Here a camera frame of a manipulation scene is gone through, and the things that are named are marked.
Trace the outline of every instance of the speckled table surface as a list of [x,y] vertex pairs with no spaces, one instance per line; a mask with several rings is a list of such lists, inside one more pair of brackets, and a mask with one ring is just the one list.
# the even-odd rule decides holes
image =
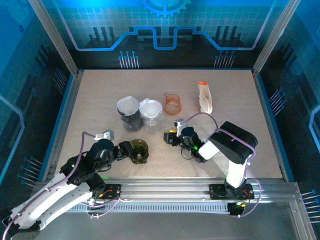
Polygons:
[[[228,159],[217,153],[204,164],[185,160],[178,146],[167,145],[163,133],[149,133],[145,128],[127,132],[117,111],[118,100],[133,96],[164,104],[164,93],[180,96],[182,110],[175,116],[165,115],[163,129],[174,129],[176,119],[187,119],[200,111],[198,81],[208,82],[212,95],[213,112],[218,125],[229,121],[251,132],[258,139],[257,155],[248,169],[250,178],[281,178],[276,153],[250,70],[85,70],[68,125],[57,171],[70,157],[79,153],[82,131],[91,134],[114,131],[113,143],[142,139],[149,146],[146,164],[133,164],[129,158],[115,162],[111,170],[101,173],[106,177],[211,177],[224,178],[228,173]],[[215,129],[205,115],[192,119],[204,140]],[[94,139],[85,138],[84,150],[90,149]]]

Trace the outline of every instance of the glass panel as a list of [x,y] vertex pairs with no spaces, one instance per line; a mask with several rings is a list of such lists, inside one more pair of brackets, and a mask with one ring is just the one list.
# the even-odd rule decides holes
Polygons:
[[260,74],[293,176],[302,193],[319,194],[319,1],[300,2]]
[[70,73],[27,0],[0,1],[0,36],[0,202],[7,207],[28,198],[37,181]]
[[46,0],[79,68],[252,68],[286,0]]

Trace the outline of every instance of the gear graphic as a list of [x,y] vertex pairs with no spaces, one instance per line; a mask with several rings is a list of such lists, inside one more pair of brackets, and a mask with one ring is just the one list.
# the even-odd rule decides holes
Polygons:
[[180,14],[181,10],[187,9],[187,4],[191,4],[191,0],[140,0],[144,5],[145,10],[149,10],[150,14],[155,14],[157,17],[168,15],[171,17],[174,14]]
[[28,0],[0,0],[0,6],[5,6],[12,17],[19,23],[27,20],[30,14]]

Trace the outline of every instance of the orange measuring cup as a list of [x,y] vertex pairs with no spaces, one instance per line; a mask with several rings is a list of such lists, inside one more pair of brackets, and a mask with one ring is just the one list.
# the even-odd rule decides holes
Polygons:
[[164,111],[169,115],[176,115],[181,111],[180,97],[177,94],[164,94]]

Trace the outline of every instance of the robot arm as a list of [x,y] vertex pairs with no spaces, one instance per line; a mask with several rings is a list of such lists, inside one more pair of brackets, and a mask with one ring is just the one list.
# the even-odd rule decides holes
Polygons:
[[226,121],[206,142],[202,142],[193,127],[186,127],[181,122],[176,122],[175,126],[177,132],[165,133],[164,141],[188,150],[198,163],[205,163],[218,152],[222,152],[229,159],[225,192],[229,199],[236,199],[246,185],[247,165],[254,157],[258,144],[256,137]]
[[128,157],[133,149],[129,141],[114,146],[110,139],[100,139],[84,156],[70,158],[59,173],[30,199],[13,208],[2,222],[11,224],[10,235],[43,230],[55,218],[92,196],[104,193],[105,182],[98,175],[103,168]]

